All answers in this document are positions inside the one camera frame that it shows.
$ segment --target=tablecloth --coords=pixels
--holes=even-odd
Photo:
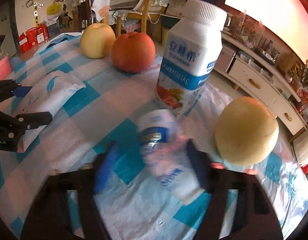
[[[30,145],[25,153],[0,151],[0,216],[19,238],[23,223],[49,171],[78,169],[105,152],[113,140],[120,154],[107,189],[94,196],[113,239],[192,239],[208,207],[210,195],[203,193],[183,206],[149,173],[139,153],[138,118],[157,109],[154,90],[161,57],[141,74],[119,72],[109,57],[89,59],[82,55],[79,36],[46,49],[24,62],[9,76],[23,86],[32,86],[48,73],[61,70],[84,82]],[[193,138],[198,150],[214,161],[242,171],[224,161],[214,141],[214,126],[231,98],[208,82],[193,109],[178,122]],[[0,104],[13,114],[19,98]],[[308,209],[308,182],[290,150],[279,142],[278,150],[255,165],[258,179],[277,213],[284,238],[296,228]],[[222,236],[230,232],[236,193],[228,192]],[[75,192],[69,192],[73,230],[80,235]]]

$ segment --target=round yellow fruit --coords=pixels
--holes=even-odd
[[[273,150],[279,127],[267,107],[250,97],[233,100],[220,114],[215,140],[220,155],[236,165],[261,162]]]
[[[107,56],[113,47],[115,33],[104,23],[94,23],[86,28],[79,41],[83,54],[89,58]]]

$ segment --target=bottle cap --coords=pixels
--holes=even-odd
[[[203,24],[213,25],[219,30],[223,30],[227,12],[208,2],[188,0],[183,16]]]

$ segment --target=television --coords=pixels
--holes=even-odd
[[[247,15],[261,21],[306,62],[308,13],[299,0],[225,0],[225,4],[246,10]]]

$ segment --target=pink bucket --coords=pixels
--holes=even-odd
[[[8,57],[0,61],[0,80],[4,80],[12,73]]]

